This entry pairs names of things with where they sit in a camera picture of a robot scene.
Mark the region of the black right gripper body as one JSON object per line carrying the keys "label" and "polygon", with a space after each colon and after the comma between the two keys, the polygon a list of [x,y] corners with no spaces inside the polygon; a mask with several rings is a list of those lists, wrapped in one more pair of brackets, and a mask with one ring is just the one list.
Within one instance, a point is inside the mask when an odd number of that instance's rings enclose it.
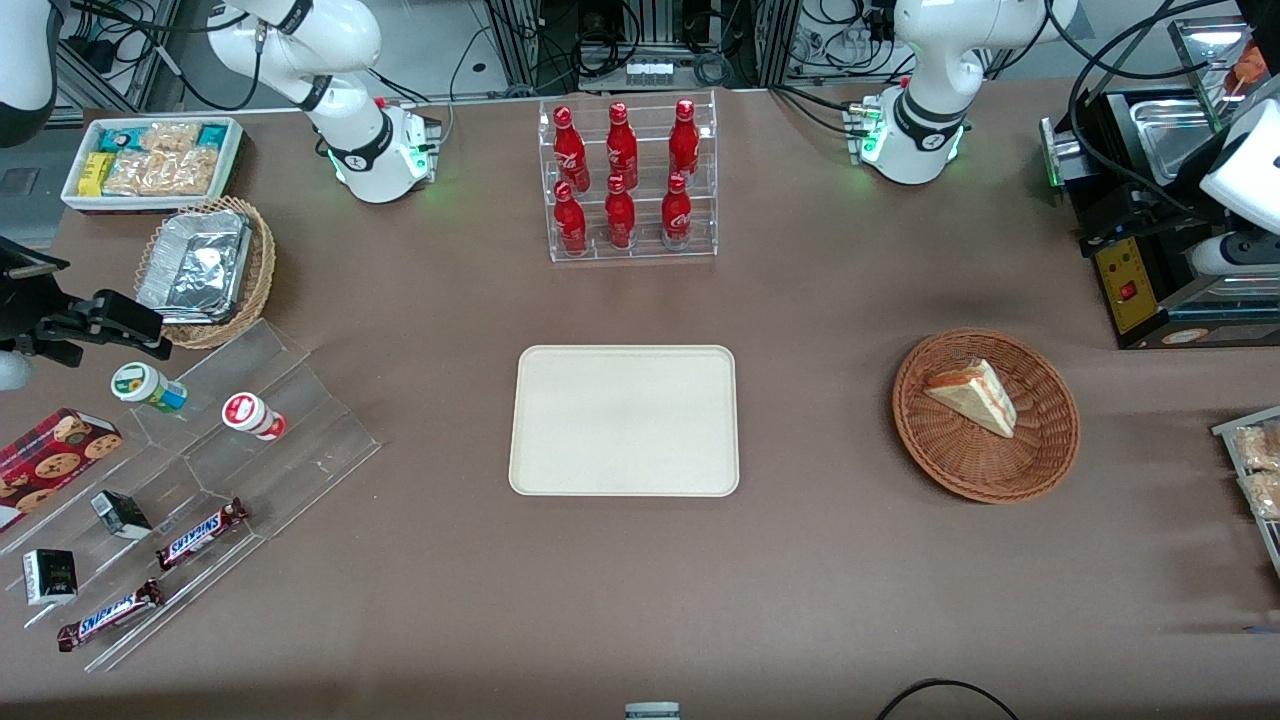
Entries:
{"label": "black right gripper body", "polygon": [[97,322],[95,300],[69,295],[55,273],[69,263],[1,238],[1,350],[78,366]]}

